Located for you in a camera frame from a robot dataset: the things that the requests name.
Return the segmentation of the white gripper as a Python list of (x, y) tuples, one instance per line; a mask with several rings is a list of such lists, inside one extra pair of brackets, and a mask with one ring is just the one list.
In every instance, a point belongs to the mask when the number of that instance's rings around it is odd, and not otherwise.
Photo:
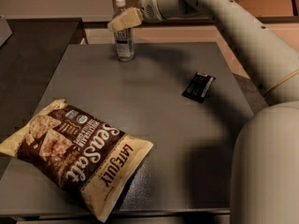
[(125, 9), (108, 23), (107, 28), (111, 32), (118, 32), (140, 25), (143, 19), (150, 23), (164, 20), (158, 7), (158, 0), (139, 0), (138, 5), (140, 9), (137, 7)]

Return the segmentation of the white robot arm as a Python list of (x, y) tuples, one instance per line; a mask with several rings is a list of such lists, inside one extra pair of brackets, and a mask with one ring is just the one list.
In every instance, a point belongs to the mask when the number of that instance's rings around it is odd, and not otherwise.
[(230, 224), (299, 224), (299, 52), (235, 0), (139, 0), (109, 23), (208, 17), (267, 102), (234, 148)]

